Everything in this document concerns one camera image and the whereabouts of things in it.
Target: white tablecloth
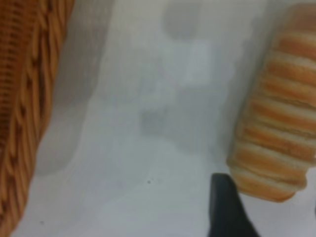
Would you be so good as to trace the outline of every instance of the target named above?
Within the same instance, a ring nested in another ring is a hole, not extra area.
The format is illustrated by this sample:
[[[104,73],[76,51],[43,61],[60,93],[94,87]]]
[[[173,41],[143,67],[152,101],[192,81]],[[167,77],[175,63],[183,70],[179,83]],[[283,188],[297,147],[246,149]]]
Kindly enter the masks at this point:
[[[206,236],[210,176],[291,2],[77,0],[13,236]],[[316,236],[308,179],[283,204],[242,196],[261,236]]]

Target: baked bread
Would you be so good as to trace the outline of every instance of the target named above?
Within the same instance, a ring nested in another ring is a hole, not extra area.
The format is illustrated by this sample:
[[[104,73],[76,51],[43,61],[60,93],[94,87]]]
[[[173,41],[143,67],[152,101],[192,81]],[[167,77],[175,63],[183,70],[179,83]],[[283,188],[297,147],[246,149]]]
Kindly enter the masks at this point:
[[[237,126],[228,159],[239,190],[282,202],[316,166],[316,4],[290,8]]]

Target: wicker basket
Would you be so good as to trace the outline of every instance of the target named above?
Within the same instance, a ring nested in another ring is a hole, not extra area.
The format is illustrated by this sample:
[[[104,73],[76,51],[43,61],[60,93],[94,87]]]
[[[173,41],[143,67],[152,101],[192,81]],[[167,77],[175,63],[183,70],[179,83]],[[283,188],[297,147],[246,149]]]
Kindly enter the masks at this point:
[[[0,0],[0,237],[23,216],[75,0]]]

